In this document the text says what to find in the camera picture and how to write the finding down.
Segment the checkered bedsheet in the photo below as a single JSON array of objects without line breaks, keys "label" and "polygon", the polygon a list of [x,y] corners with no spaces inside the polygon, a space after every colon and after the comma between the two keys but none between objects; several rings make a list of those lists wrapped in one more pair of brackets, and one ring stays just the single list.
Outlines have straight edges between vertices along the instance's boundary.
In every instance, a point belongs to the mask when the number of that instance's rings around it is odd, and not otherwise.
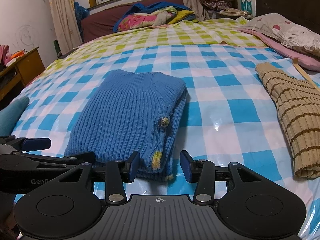
[{"label": "checkered bedsheet", "polygon": [[107,57],[130,49],[141,49],[159,45],[191,45],[226,43],[235,46],[266,45],[255,36],[238,31],[248,20],[239,17],[215,19],[193,23],[182,21],[169,27],[141,28],[114,33],[82,45],[65,59],[53,62],[42,76],[48,76],[70,64],[82,63],[88,59]]},{"label": "checkered bedsheet", "polygon": [[[136,179],[125,185],[127,195],[193,195],[195,185],[185,181],[178,161],[180,150],[185,149],[195,159],[207,159],[216,165],[240,162],[296,193],[308,208],[300,235],[318,239],[320,179],[293,179],[292,160],[275,105],[255,72],[256,64],[262,62],[271,62],[302,79],[291,60],[270,48],[166,45],[88,59],[37,79],[25,88],[20,96],[29,96],[30,105],[13,134],[49,137],[52,147],[37,153],[62,157],[81,110],[108,71],[160,71],[180,77],[188,87],[188,101],[174,148],[177,176],[164,183]],[[317,76],[313,79],[320,83]],[[96,183],[94,192],[104,198],[103,189],[103,183]],[[216,183],[216,197],[225,193],[226,184]]]}]

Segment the ribbed knit sweater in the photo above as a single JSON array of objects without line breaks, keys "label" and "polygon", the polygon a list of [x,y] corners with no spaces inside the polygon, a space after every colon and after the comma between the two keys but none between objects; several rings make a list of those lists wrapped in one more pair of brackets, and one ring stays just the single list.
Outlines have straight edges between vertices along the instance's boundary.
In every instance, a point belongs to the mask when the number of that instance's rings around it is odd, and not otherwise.
[{"label": "ribbed knit sweater", "polygon": [[185,82],[162,73],[111,71],[73,127],[65,155],[93,151],[101,163],[141,155],[138,176],[168,180]]},{"label": "ribbed knit sweater", "polygon": [[294,174],[311,179],[319,177],[319,91],[270,63],[258,64],[256,71],[276,104],[279,123],[291,148]]}]

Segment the beige striped sweater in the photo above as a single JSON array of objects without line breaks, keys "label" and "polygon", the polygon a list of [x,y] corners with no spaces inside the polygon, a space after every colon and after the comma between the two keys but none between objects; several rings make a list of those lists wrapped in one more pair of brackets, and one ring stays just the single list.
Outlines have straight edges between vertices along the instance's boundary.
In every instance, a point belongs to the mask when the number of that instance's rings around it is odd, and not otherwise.
[{"label": "beige striped sweater", "polygon": [[292,152],[294,174],[320,176],[320,92],[270,63],[256,71],[276,104],[278,120]]}]

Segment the pink pillow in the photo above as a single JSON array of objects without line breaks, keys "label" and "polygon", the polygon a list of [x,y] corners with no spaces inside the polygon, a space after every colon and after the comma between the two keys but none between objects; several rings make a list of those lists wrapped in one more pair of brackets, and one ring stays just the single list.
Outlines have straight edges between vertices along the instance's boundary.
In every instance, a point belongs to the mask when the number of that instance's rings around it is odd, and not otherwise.
[{"label": "pink pillow", "polygon": [[267,44],[270,48],[274,49],[276,52],[278,52],[279,54],[281,54],[285,57],[288,57],[291,59],[297,58],[299,60],[298,61],[299,65],[302,66],[303,68],[320,72],[320,62],[318,60],[316,60],[315,58],[308,56],[308,55],[305,55],[305,54],[301,54],[299,52],[296,52],[295,50],[288,49],[287,47],[283,46],[279,42],[267,37],[266,35],[264,35],[260,32],[257,32],[254,30],[249,30],[246,28],[240,28],[240,29],[238,29],[238,31],[252,34],[252,35],[258,37],[265,44]]},{"label": "pink pillow", "polygon": [[122,32],[152,26],[156,19],[157,15],[128,15],[120,22],[118,31]]}]

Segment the dark wooden headboard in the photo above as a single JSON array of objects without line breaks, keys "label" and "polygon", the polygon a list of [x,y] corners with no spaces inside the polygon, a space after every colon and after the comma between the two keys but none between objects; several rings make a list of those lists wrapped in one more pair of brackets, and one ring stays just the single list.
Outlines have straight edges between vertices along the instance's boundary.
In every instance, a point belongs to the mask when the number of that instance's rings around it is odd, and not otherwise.
[{"label": "dark wooden headboard", "polygon": [[256,0],[256,16],[279,13],[320,34],[320,0]]}]

